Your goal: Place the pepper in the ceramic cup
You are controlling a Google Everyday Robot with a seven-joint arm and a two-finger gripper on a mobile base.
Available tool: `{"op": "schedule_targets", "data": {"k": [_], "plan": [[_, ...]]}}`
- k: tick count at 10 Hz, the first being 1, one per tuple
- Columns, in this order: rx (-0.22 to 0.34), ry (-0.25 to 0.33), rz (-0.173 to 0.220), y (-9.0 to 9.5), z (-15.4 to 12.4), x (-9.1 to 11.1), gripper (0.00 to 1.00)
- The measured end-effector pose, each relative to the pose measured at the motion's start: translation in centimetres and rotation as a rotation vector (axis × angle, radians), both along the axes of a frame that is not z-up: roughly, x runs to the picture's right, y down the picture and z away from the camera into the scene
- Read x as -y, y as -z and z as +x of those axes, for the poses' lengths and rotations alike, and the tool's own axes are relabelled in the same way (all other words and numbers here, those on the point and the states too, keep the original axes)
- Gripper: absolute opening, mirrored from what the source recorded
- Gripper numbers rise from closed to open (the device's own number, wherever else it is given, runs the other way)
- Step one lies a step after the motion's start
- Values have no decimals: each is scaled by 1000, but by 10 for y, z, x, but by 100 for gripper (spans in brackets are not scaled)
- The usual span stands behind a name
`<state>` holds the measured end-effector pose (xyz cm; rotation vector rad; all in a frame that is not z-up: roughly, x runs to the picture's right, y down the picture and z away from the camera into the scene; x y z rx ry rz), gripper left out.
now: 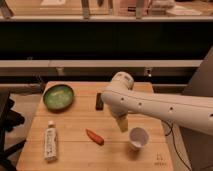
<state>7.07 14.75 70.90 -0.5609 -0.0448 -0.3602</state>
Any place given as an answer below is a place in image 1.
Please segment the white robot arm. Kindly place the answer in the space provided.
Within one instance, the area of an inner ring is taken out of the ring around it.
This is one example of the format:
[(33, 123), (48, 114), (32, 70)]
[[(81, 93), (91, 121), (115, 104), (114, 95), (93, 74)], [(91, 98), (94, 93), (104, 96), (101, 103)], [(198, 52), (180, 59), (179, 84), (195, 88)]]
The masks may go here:
[(134, 79), (127, 72), (117, 72), (101, 93), (116, 119), (129, 111), (213, 135), (213, 98), (133, 90)]

